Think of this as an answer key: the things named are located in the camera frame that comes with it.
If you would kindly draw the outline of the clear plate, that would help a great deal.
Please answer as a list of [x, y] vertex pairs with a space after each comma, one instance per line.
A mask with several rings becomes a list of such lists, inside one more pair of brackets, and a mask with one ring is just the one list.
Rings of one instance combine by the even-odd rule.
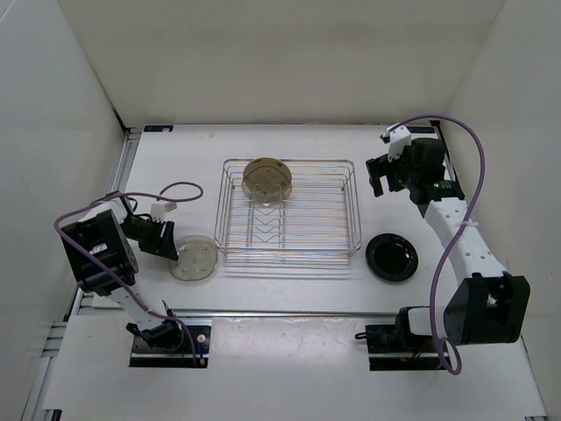
[[181, 282], [199, 282], [213, 274], [218, 250], [214, 241], [203, 235], [188, 235], [175, 241], [177, 261], [169, 261], [170, 275]]
[[252, 173], [242, 181], [245, 196], [255, 204], [275, 206], [287, 199], [292, 190], [291, 179], [281, 173]]

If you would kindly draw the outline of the black round plate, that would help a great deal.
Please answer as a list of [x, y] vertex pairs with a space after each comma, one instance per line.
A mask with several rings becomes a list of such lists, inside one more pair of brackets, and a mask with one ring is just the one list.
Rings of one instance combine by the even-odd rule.
[[367, 244], [366, 264], [370, 272], [382, 281], [401, 283], [415, 274], [419, 258], [407, 239], [394, 233], [382, 233]]

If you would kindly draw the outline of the beige round plate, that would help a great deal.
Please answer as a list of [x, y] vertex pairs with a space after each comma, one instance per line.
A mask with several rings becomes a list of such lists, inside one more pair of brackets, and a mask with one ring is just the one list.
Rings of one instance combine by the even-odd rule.
[[245, 166], [242, 183], [251, 193], [284, 193], [292, 187], [292, 173], [283, 161], [261, 157]]

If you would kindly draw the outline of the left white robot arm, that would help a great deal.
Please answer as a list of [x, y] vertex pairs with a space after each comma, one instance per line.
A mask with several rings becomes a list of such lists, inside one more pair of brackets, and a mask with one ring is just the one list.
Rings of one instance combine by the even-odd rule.
[[133, 240], [140, 251], [176, 262], [174, 222], [135, 214], [126, 194], [117, 190], [59, 217], [54, 228], [78, 287], [121, 307], [132, 320], [129, 332], [168, 353], [193, 342], [186, 325], [165, 303], [142, 297], [135, 279], [138, 261], [129, 243]]

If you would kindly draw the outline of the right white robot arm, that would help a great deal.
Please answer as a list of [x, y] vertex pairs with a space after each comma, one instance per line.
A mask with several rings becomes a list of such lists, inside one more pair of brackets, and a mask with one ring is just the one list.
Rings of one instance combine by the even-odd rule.
[[431, 333], [457, 346], [516, 342], [529, 283], [522, 275], [511, 275], [495, 258], [468, 216], [458, 182], [445, 177], [443, 141], [393, 132], [382, 139], [387, 153], [366, 163], [374, 194], [382, 195], [383, 180], [392, 192], [408, 191], [447, 251], [458, 284], [445, 306], [408, 309], [408, 320], [394, 328], [394, 342], [407, 351]]

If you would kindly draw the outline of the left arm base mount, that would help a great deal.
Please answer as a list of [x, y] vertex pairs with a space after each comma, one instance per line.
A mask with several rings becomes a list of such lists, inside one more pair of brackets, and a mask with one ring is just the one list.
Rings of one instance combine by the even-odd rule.
[[148, 344], [141, 336], [141, 330], [128, 323], [126, 330], [133, 335], [130, 367], [151, 368], [207, 368], [211, 343], [211, 325], [195, 323], [188, 329], [195, 346], [191, 346], [184, 332], [169, 332], [164, 326], [158, 329], [156, 344]]

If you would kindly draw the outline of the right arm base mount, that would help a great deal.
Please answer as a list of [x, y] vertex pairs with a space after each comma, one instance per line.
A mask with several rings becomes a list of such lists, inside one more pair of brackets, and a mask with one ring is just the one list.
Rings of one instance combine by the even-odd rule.
[[414, 335], [396, 325], [366, 325], [354, 338], [366, 343], [371, 372], [444, 370], [428, 336]]

